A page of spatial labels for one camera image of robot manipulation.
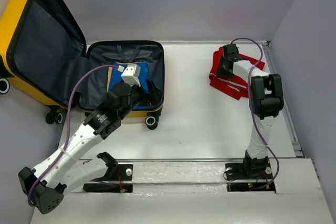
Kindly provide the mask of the blue patterned cloth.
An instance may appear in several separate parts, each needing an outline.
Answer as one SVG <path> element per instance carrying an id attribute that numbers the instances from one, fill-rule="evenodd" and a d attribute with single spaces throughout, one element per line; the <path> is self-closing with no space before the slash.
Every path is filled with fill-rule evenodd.
<path id="1" fill-rule="evenodd" d="M 132 63 L 117 63 L 116 68 L 109 68 L 107 91 L 110 91 L 115 84 L 123 82 L 121 74 L 123 73 L 126 66 L 130 64 L 137 64 L 141 67 L 139 81 L 142 87 L 144 87 L 146 90 L 148 89 L 146 84 L 146 79 L 149 79 L 148 64 L 145 62 L 132 62 Z"/>

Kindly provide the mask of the red garment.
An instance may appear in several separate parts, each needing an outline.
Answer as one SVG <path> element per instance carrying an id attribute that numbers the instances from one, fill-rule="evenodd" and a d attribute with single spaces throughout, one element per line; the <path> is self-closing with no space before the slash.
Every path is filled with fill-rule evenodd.
<path id="1" fill-rule="evenodd" d="M 242 97 L 248 98 L 247 81 L 241 77 L 225 77 L 217 74 L 220 58 L 224 55 L 224 46 L 220 47 L 213 53 L 213 65 L 209 73 L 210 86 L 229 95 L 230 97 L 240 100 Z"/>

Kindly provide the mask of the yellow hard-shell suitcase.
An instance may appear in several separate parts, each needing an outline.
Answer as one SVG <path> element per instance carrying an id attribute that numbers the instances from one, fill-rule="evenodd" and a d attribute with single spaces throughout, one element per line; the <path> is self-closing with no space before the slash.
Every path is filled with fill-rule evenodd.
<path id="1" fill-rule="evenodd" d="M 93 111 L 105 98 L 108 70 L 117 63 L 145 62 L 149 79 L 163 91 L 163 46 L 150 40 L 99 41 L 87 45 L 63 0 L 9 0 L 1 16 L 1 93 L 14 86 L 49 107 L 48 124 L 64 121 L 62 109 Z M 151 130 L 163 108 L 137 106 Z"/>

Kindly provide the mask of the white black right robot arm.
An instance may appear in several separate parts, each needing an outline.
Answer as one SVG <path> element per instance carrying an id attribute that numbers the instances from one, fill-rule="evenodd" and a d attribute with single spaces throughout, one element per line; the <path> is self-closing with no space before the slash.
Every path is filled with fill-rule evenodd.
<path id="1" fill-rule="evenodd" d="M 284 107 L 281 76 L 259 69 L 257 65 L 261 63 L 260 60 L 251 63 L 246 57 L 241 57 L 233 42 L 224 45 L 222 50 L 217 73 L 224 77 L 240 77 L 247 82 L 253 120 L 250 142 L 243 161 L 227 164 L 223 177 L 229 182 L 256 179 L 258 175 L 265 174 L 269 167 L 268 154 L 272 153 L 268 145 L 271 128 Z"/>

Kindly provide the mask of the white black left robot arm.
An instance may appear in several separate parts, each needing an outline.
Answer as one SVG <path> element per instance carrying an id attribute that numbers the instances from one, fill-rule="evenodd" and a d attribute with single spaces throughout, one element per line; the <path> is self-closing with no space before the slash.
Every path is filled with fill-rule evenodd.
<path id="1" fill-rule="evenodd" d="M 43 215 L 53 211 L 73 189 L 97 178 L 111 179 L 118 163 L 107 152 L 74 167 L 82 156 L 105 140 L 139 104 L 159 106 L 163 91 L 151 79 L 147 89 L 124 81 L 108 91 L 106 99 L 54 153 L 33 168 L 24 167 L 18 178 L 28 203 Z"/>

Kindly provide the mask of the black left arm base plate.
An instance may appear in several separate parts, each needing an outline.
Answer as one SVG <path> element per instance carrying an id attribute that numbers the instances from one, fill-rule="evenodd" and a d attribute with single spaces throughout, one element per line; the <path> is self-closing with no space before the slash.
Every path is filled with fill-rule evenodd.
<path id="1" fill-rule="evenodd" d="M 115 171 L 107 172 L 103 177 L 85 183 L 86 193 L 132 193 L 133 164 L 119 163 Z"/>

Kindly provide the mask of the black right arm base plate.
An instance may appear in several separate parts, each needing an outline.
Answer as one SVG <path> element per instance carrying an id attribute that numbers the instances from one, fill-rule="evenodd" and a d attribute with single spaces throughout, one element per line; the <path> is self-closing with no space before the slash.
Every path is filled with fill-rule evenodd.
<path id="1" fill-rule="evenodd" d="M 252 192 L 268 191 L 276 192 L 270 162 L 265 168 L 258 168 L 251 174 L 243 171 L 243 163 L 227 163 L 223 178 L 227 182 L 226 189 L 228 192 Z"/>

